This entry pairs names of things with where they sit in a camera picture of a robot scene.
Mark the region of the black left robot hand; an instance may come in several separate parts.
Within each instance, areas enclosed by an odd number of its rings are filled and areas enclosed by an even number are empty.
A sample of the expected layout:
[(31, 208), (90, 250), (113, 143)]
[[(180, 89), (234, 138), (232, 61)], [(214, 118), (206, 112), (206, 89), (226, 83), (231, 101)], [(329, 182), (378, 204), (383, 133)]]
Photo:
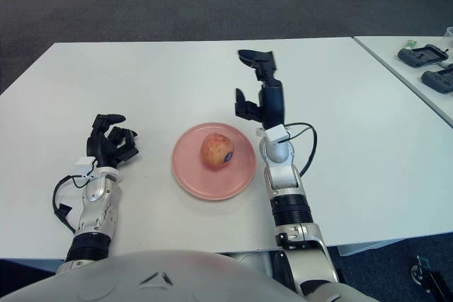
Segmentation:
[(137, 133), (131, 129), (118, 127), (117, 124), (126, 120), (123, 115), (96, 115), (92, 131), (86, 143), (86, 155), (93, 156), (97, 166), (117, 166), (139, 153), (135, 146)]

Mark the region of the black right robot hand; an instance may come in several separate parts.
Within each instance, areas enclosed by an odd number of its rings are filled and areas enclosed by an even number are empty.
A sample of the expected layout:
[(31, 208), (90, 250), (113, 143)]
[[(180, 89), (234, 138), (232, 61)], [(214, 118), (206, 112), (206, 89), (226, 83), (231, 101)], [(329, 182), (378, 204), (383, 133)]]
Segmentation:
[(236, 89), (235, 113), (237, 117), (253, 120), (270, 129), (285, 123), (285, 104), (282, 82), (274, 77), (277, 70), (272, 52), (239, 50), (240, 61), (255, 70), (260, 81), (259, 104), (245, 99), (243, 92)]

